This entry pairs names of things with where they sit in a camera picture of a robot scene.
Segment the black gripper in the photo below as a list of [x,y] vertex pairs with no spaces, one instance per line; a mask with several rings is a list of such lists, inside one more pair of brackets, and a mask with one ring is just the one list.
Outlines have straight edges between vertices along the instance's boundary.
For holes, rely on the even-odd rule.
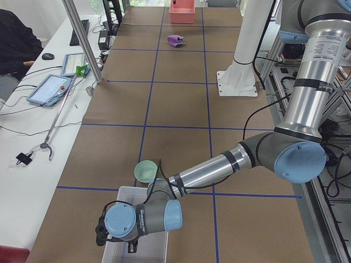
[[128,241],[128,253],[137,252],[138,240],[139,240],[139,237],[136,237],[135,239]]

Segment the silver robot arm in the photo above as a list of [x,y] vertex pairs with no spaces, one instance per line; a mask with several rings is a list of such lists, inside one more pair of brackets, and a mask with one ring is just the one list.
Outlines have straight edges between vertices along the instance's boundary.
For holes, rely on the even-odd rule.
[[308,36],[284,118],[271,133],[244,138],[236,147],[183,172],[152,172],[143,203],[108,203],[95,231],[97,245],[126,242],[135,253],[142,236],[182,227],[180,197],[213,186],[241,169],[263,166],[295,184],[316,178],[327,156],[318,131],[350,39],[350,1],[284,1],[282,24]]

